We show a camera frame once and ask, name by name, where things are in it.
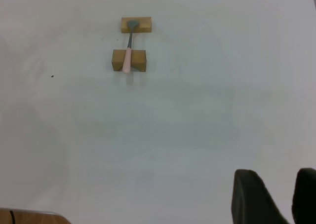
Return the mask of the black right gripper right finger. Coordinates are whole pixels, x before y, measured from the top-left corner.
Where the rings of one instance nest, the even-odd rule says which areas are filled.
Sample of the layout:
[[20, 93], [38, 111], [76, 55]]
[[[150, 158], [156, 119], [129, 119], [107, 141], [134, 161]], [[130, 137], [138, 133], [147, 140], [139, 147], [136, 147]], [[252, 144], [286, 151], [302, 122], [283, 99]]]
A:
[[292, 216], [296, 224], [316, 223], [316, 170], [313, 168], [302, 168], [297, 173]]

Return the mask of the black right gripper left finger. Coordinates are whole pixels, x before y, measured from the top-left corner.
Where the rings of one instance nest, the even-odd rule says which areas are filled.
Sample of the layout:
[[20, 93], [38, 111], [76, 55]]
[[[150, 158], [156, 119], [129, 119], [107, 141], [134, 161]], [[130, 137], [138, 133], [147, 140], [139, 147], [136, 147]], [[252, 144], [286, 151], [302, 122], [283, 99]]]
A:
[[246, 169], [234, 175], [231, 204], [234, 224], [286, 224], [260, 176]]

